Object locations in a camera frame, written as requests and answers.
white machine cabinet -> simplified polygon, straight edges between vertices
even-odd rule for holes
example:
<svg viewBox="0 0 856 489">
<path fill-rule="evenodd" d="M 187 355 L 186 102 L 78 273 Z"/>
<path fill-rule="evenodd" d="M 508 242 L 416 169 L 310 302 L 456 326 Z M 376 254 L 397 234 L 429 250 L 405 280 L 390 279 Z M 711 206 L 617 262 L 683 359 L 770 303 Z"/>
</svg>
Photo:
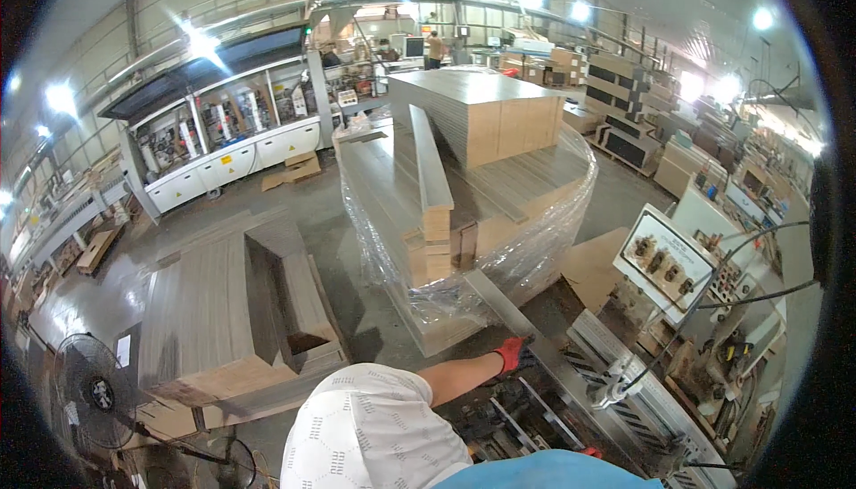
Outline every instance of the white machine cabinet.
<svg viewBox="0 0 856 489">
<path fill-rule="evenodd" d="M 211 163 L 217 171 L 219 186 L 249 175 L 255 159 L 256 146 L 252 144 L 218 156 Z"/>
<path fill-rule="evenodd" d="M 160 184 L 148 191 L 149 197 L 152 198 L 157 210 L 165 213 L 178 203 L 175 202 L 176 195 L 172 192 L 172 181 Z"/>
<path fill-rule="evenodd" d="M 256 142 L 262 167 L 281 164 L 288 157 L 315 150 L 320 127 L 318 123 L 296 127 Z"/>
<path fill-rule="evenodd" d="M 195 168 L 189 172 L 179 174 L 176 178 L 172 179 L 172 192 L 176 196 L 176 205 L 190 201 L 197 195 L 203 195 L 207 191 L 208 188 L 202 183 L 202 179 Z"/>
<path fill-rule="evenodd" d="M 179 172 L 169 181 L 155 186 L 149 190 L 148 194 L 160 212 L 165 213 L 207 191 L 208 187 L 202 182 L 196 169 L 190 168 Z"/>
<path fill-rule="evenodd" d="M 206 190 L 214 190 L 224 184 L 220 182 L 220 173 L 215 164 L 219 164 L 219 160 L 207 160 L 205 163 L 196 166 L 196 172 L 202 179 L 202 184 L 205 185 Z"/>
</svg>

blue shirt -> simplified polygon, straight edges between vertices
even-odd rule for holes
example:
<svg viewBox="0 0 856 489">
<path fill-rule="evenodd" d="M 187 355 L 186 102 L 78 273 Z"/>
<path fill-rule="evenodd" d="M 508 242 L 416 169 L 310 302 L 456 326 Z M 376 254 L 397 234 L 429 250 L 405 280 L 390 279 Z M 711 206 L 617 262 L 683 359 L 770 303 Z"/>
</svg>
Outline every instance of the blue shirt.
<svg viewBox="0 0 856 489">
<path fill-rule="evenodd" d="M 596 457 L 567 450 L 478 463 L 434 485 L 436 489 L 472 487 L 565 487 L 580 489 L 662 489 L 659 480 L 642 480 Z"/>
</svg>

standing fan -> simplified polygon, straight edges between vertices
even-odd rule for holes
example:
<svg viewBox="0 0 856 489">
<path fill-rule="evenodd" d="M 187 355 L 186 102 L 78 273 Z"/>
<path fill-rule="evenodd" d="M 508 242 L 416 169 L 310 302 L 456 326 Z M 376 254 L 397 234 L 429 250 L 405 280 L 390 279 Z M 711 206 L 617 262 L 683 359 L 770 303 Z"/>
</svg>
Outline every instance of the standing fan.
<svg viewBox="0 0 856 489">
<path fill-rule="evenodd" d="M 218 456 L 213 456 L 163 440 L 138 422 L 134 387 L 113 352 L 90 333 L 70 335 L 60 343 L 54 376 L 62 408 L 93 443 L 118 449 L 138 433 L 186 456 L 210 462 L 211 473 L 221 486 L 249 487 L 255 481 L 255 462 L 240 440 L 217 440 Z"/>
</svg>

cardboard sheet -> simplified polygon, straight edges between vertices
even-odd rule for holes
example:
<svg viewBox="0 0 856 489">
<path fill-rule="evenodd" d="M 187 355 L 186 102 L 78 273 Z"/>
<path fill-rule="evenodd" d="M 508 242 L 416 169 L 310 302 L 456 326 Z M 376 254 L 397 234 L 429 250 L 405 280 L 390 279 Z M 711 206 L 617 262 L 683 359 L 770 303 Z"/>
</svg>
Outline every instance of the cardboard sheet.
<svg viewBox="0 0 856 489">
<path fill-rule="evenodd" d="M 624 244 L 630 230 L 619 227 L 570 248 L 562 257 L 559 270 L 583 305 L 597 312 L 609 300 L 609 292 L 621 279 L 612 260 Z"/>
</svg>

red glove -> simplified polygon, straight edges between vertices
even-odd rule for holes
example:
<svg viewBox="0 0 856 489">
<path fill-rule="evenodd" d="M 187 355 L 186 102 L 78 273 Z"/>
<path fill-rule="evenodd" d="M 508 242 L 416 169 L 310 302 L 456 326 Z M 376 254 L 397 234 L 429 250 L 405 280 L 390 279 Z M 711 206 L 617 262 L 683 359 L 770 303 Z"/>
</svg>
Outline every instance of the red glove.
<svg viewBox="0 0 856 489">
<path fill-rule="evenodd" d="M 493 351 L 502 356 L 502 370 L 500 374 L 515 370 L 520 363 L 520 351 L 534 340 L 534 335 L 506 338 L 500 348 L 494 349 Z"/>
<path fill-rule="evenodd" d="M 579 453 L 585 454 L 587 456 L 596 457 L 597 459 L 604 459 L 603 452 L 600 452 L 597 448 L 593 448 L 591 446 L 582 449 L 581 451 L 579 451 Z"/>
</svg>

